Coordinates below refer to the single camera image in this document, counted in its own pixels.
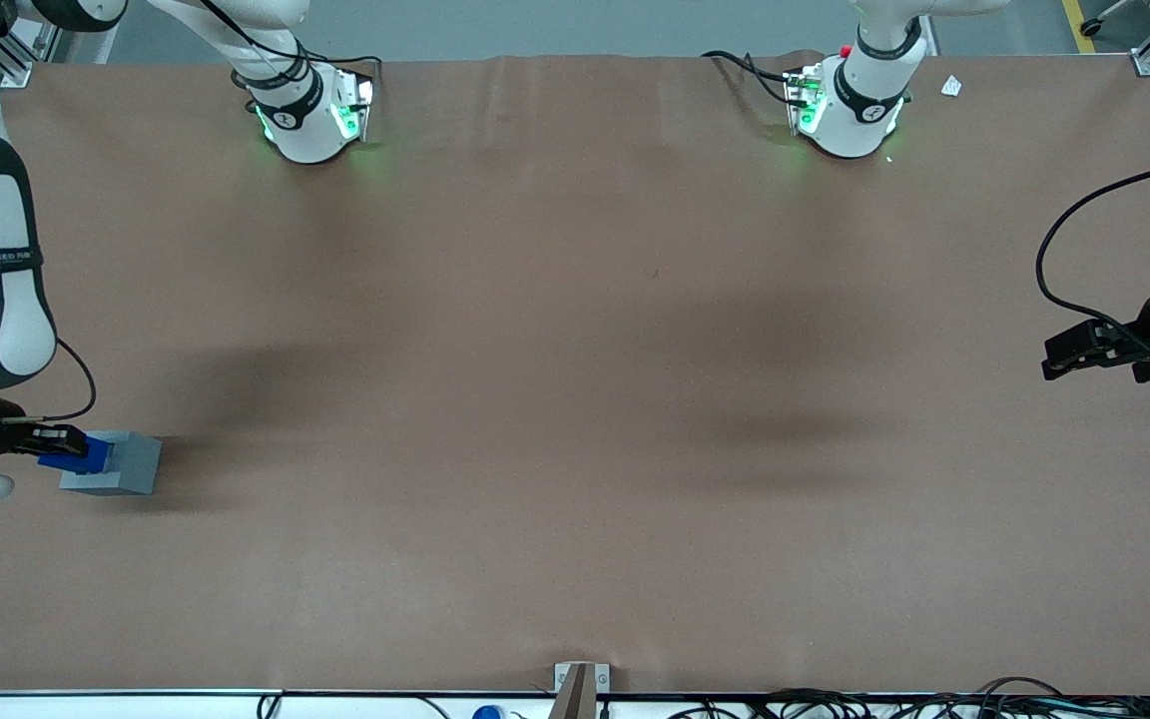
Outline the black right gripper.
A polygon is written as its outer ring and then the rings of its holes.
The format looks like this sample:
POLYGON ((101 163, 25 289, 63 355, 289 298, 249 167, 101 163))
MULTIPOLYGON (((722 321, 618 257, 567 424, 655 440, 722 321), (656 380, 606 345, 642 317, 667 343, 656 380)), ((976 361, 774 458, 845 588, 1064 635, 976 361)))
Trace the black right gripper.
POLYGON ((89 448, 86 433, 76 426, 33 424, 20 404, 0 397, 0 456, 37 456, 38 449, 89 448))

